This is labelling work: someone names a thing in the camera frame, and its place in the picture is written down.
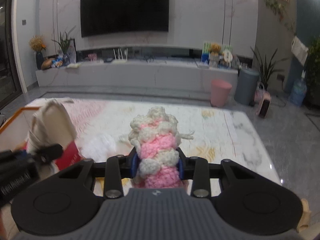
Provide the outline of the beige cloth bundle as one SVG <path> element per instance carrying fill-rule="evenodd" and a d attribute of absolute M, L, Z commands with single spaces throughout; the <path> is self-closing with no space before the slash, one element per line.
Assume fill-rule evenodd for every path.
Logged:
<path fill-rule="evenodd" d="M 35 152 L 44 147 L 60 144 L 63 150 L 76 140 L 76 129 L 64 104 L 71 104 L 70 98 L 48 99 L 33 114 L 28 132 L 27 152 Z"/>

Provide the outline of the pink white knitted yarn toy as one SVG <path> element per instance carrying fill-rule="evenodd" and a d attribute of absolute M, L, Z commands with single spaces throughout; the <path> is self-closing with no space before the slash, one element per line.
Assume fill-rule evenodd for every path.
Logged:
<path fill-rule="evenodd" d="M 177 168 L 181 140 L 192 140 L 194 132 L 181 134 L 178 120 L 164 107 L 152 107 L 147 115 L 138 115 L 130 123 L 128 139 L 139 158 L 132 185 L 162 189 L 183 186 Z"/>

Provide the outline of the red lidded candy container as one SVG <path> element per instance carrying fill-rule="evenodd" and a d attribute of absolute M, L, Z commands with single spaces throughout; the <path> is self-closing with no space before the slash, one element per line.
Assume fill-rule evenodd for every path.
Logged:
<path fill-rule="evenodd" d="M 64 170 L 75 163 L 82 160 L 81 155 L 79 154 L 79 150 L 74 141 L 72 141 L 62 153 L 62 156 L 55 160 L 55 165 L 57 166 L 58 170 Z"/>

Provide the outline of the orange cardboard box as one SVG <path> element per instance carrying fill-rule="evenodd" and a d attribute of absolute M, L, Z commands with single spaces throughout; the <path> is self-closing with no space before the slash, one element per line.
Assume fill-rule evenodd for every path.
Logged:
<path fill-rule="evenodd" d="M 40 107 L 20 108 L 6 123 L 1 127 L 0 147 L 1 151 L 15 150 L 18 146 L 25 145 L 33 114 Z"/>

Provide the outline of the pink small heater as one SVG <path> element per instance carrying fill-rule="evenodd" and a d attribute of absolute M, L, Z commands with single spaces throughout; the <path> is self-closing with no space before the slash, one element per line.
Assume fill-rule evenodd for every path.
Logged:
<path fill-rule="evenodd" d="M 254 94 L 254 102 L 258 104 L 256 115 L 261 118 L 265 118 L 271 104 L 271 95 L 266 91 L 262 82 L 257 83 L 257 88 Z"/>

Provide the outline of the dried flowers in dark vase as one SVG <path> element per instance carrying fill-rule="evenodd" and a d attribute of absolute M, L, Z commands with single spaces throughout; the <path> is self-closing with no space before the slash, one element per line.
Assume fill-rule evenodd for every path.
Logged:
<path fill-rule="evenodd" d="M 44 62 L 42 51 L 46 50 L 43 37 L 41 35 L 33 36 L 29 41 L 29 46 L 33 51 L 35 51 L 36 66 L 37 69 L 40 70 Z"/>

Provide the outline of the green plant in glass vase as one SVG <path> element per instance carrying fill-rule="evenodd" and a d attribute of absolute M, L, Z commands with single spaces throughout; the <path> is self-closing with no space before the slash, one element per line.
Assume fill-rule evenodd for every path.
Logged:
<path fill-rule="evenodd" d="M 72 27 L 68 32 L 59 32 L 58 39 L 52 39 L 53 42 L 57 43 L 62 51 L 63 65 L 67 66 L 70 64 L 70 57 L 68 55 L 68 49 L 73 38 L 70 37 L 71 32 L 76 28 L 76 25 Z"/>

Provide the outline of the white marble tv console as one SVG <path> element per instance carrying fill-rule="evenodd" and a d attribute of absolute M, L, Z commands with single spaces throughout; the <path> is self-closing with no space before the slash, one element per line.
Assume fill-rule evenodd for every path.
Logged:
<path fill-rule="evenodd" d="M 116 86 L 210 93 L 212 80 L 224 80 L 235 91 L 238 72 L 208 68 L 195 61 L 128 60 L 84 62 L 77 67 L 36 71 L 39 86 Z"/>

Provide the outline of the grey lidded trash can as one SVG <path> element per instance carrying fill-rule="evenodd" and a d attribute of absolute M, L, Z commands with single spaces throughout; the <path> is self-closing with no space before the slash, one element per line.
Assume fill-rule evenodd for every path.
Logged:
<path fill-rule="evenodd" d="M 242 68 L 239 73 L 234 100 L 243 105 L 250 105 L 254 100 L 259 77 L 260 73 L 258 71 Z"/>

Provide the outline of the blue water jug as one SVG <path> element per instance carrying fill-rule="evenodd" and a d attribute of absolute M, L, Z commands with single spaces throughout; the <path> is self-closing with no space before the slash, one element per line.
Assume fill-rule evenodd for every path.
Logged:
<path fill-rule="evenodd" d="M 305 80 L 303 78 L 296 80 L 293 83 L 292 90 L 289 96 L 289 101 L 292 104 L 300 107 L 305 98 L 306 91 L 307 91 L 307 86 L 306 86 Z"/>

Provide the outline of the pink waste bin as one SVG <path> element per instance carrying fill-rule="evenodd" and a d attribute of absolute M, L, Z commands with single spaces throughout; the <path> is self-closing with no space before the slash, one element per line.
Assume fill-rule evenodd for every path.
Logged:
<path fill-rule="evenodd" d="M 232 85 L 225 80 L 211 81 L 210 104 L 213 107 L 223 107 L 228 99 Z"/>

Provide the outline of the white wifi router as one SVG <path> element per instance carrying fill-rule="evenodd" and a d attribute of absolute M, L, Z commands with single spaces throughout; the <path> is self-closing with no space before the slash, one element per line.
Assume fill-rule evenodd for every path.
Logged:
<path fill-rule="evenodd" d="M 128 60 L 128 48 L 121 49 L 113 49 L 114 59 L 113 63 L 125 63 Z"/>

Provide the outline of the potted floor plant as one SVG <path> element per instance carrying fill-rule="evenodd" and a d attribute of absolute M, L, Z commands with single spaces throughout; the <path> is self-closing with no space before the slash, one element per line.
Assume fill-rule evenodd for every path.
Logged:
<path fill-rule="evenodd" d="M 254 58 L 258 62 L 260 82 L 263 84 L 265 91 L 267 91 L 268 83 L 271 76 L 274 73 L 281 73 L 284 71 L 283 69 L 276 68 L 276 66 L 282 62 L 287 61 L 289 58 L 284 57 L 281 59 L 275 59 L 275 56 L 278 52 L 278 48 L 275 49 L 275 51 L 273 52 L 272 56 L 269 59 L 267 59 L 267 55 L 265 55 L 263 58 L 257 47 L 255 47 L 254 49 L 251 47 L 251 51 L 253 52 Z"/>

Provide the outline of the dark cabinet with plants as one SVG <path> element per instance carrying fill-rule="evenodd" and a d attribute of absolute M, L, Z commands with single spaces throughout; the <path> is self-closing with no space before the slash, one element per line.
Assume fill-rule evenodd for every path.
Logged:
<path fill-rule="evenodd" d="M 319 109 L 319 36 L 311 41 L 309 47 L 306 61 L 306 86 L 304 105 Z"/>

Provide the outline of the hanging white cloth bag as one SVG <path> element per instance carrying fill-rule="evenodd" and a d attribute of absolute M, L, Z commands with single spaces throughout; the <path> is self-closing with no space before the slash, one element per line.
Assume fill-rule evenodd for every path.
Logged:
<path fill-rule="evenodd" d="M 291 52 L 302 66 L 304 66 L 306 62 L 308 51 L 308 47 L 306 47 L 301 40 L 295 36 L 291 43 Z"/>

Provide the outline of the small teddy bear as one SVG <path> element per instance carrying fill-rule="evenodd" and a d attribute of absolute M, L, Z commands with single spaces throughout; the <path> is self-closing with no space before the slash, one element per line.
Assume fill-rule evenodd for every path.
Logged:
<path fill-rule="evenodd" d="M 212 43 L 210 45 L 210 48 L 208 49 L 210 67 L 212 68 L 217 67 L 220 61 L 220 51 L 221 51 L 221 46 L 218 43 Z"/>

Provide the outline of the wall-mounted black television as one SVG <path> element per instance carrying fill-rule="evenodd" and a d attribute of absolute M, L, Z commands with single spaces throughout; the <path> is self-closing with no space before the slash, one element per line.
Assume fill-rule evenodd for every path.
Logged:
<path fill-rule="evenodd" d="M 169 0 L 80 0 L 81 36 L 169 31 Z"/>

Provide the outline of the trailing wall vine plant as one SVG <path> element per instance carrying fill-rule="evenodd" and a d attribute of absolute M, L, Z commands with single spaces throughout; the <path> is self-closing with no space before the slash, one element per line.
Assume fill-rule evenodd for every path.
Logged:
<path fill-rule="evenodd" d="M 280 3 L 278 0 L 264 0 L 264 3 L 265 6 L 278 17 L 279 23 L 282 24 L 292 35 L 296 35 L 296 23 L 293 18 L 289 16 L 286 5 Z"/>

